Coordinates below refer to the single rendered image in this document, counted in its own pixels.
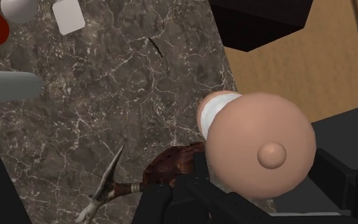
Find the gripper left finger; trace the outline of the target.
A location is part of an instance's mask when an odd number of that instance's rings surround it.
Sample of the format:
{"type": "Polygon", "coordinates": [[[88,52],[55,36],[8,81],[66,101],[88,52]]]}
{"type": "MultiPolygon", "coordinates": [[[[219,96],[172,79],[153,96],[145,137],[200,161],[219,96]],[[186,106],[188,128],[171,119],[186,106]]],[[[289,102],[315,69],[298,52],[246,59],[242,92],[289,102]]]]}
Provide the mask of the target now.
{"type": "Polygon", "coordinates": [[[152,185],[142,193],[131,224],[274,224],[273,218],[235,192],[210,182],[204,153],[195,153],[194,173],[175,187],[152,185]]]}

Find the beige round bottle white band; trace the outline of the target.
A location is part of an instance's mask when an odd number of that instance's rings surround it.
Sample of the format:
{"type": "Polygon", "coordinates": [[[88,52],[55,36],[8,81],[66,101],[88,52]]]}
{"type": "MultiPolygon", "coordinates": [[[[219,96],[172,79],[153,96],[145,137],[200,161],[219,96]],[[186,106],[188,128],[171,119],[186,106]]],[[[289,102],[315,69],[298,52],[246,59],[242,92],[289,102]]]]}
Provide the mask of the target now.
{"type": "Polygon", "coordinates": [[[243,197],[278,197],[307,176],[315,132],[291,101],[274,94],[217,91],[197,110],[206,156],[215,175],[243,197]]]}

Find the thin black stick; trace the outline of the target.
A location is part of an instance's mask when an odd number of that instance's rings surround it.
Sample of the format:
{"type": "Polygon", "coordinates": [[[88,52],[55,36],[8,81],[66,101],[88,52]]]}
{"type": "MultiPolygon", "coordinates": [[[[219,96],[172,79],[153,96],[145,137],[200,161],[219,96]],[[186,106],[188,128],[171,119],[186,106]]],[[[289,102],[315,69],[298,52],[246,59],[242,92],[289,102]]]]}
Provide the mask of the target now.
{"type": "Polygon", "coordinates": [[[157,46],[157,44],[153,41],[153,39],[148,37],[149,42],[154,46],[155,50],[158,52],[158,54],[163,58],[163,54],[160,51],[159,47],[157,46]]]}

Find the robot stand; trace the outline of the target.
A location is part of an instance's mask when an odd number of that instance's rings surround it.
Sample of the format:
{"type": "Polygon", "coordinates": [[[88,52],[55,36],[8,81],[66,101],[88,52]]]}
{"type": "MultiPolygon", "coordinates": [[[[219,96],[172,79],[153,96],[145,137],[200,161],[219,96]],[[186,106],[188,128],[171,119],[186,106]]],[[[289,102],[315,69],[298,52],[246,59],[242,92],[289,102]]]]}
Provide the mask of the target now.
{"type": "Polygon", "coordinates": [[[305,27],[313,0],[209,0],[225,47],[252,51],[305,27]]]}

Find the grey cylinder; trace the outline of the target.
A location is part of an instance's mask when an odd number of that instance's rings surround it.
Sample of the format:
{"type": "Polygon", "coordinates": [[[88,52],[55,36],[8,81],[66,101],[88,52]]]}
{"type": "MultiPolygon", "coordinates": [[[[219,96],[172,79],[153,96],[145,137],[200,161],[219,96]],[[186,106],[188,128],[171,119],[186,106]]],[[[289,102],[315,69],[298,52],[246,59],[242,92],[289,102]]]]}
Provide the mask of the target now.
{"type": "Polygon", "coordinates": [[[37,97],[42,84],[42,79],[32,73],[0,71],[0,102],[37,97]]]}

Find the white square block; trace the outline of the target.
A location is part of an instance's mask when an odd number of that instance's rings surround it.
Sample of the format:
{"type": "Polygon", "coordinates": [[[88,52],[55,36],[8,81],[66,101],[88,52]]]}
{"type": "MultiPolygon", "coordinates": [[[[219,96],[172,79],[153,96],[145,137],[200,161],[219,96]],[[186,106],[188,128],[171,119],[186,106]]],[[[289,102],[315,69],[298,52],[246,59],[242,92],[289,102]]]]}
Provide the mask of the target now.
{"type": "Polygon", "coordinates": [[[78,0],[57,0],[52,6],[61,35],[67,35],[85,27],[85,19],[78,0]]]}

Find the white rounded object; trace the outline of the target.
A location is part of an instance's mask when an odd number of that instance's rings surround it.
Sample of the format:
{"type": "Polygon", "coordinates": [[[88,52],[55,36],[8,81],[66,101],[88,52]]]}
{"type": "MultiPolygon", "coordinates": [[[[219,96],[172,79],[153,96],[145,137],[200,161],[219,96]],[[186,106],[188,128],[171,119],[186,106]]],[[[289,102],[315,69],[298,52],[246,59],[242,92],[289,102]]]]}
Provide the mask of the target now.
{"type": "Polygon", "coordinates": [[[38,0],[1,0],[0,5],[3,15],[18,24],[31,20],[38,10],[38,0]]]}

